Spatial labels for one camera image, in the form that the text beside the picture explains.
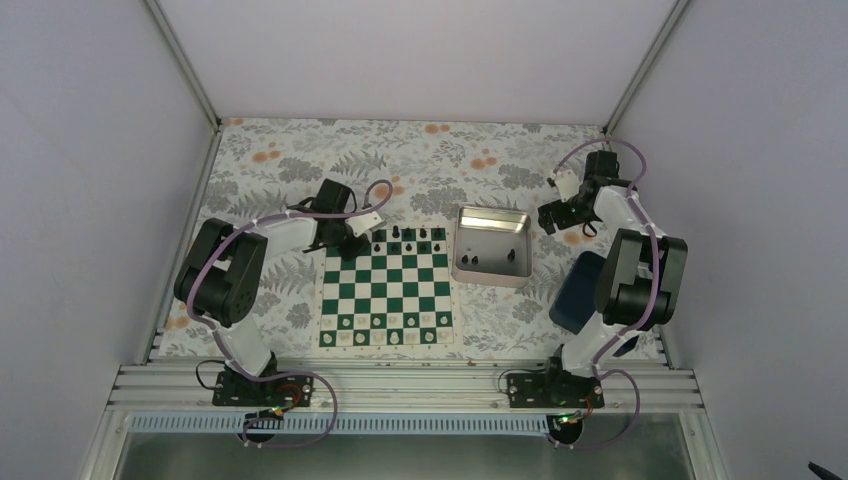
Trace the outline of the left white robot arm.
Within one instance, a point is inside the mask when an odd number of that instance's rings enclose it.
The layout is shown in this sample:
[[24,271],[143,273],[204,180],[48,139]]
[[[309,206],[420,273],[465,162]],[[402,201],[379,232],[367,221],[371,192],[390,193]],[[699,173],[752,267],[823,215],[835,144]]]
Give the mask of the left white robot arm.
[[173,294],[191,319],[210,330],[225,366],[241,376],[238,390],[249,402],[266,404],[278,391],[275,355],[249,316],[266,259],[327,248],[354,259],[368,249],[369,232],[384,225],[383,205],[358,204],[349,187],[326,179],[316,195],[241,227],[218,218],[201,225]]

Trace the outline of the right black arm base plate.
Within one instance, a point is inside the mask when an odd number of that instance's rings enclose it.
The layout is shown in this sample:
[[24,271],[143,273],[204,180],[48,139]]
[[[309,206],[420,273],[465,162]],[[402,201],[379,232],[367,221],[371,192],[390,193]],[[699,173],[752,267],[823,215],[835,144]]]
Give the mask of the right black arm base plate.
[[605,399],[595,378],[559,372],[549,378],[544,373],[510,373],[506,391],[511,408],[603,408]]

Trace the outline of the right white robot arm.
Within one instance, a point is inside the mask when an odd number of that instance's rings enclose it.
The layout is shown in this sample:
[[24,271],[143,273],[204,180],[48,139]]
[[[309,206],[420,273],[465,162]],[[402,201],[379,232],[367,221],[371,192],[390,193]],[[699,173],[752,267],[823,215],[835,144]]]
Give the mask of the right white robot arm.
[[578,256],[549,309],[551,321],[574,336],[545,366],[541,391],[555,407],[599,398],[603,363],[676,309],[688,246],[656,226],[619,169],[616,153],[591,152],[581,184],[554,177],[561,197],[538,209],[547,234],[602,223],[614,235],[606,256]]

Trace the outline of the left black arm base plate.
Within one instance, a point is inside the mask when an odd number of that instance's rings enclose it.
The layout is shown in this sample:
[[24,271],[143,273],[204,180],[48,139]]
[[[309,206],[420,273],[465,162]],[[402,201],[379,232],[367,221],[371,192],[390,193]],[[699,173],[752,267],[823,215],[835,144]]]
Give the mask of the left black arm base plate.
[[270,382],[255,382],[225,370],[218,374],[211,402],[219,407],[308,407],[312,391],[313,379],[307,376],[286,376]]

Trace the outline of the pink metal tin tray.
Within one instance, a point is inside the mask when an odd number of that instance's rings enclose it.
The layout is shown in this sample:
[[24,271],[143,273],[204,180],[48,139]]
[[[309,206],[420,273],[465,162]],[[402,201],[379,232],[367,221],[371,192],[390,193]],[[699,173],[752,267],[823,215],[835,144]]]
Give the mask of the pink metal tin tray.
[[[511,249],[516,252],[513,261],[507,258]],[[456,281],[521,289],[532,274],[529,214],[471,205],[458,209],[451,268]]]

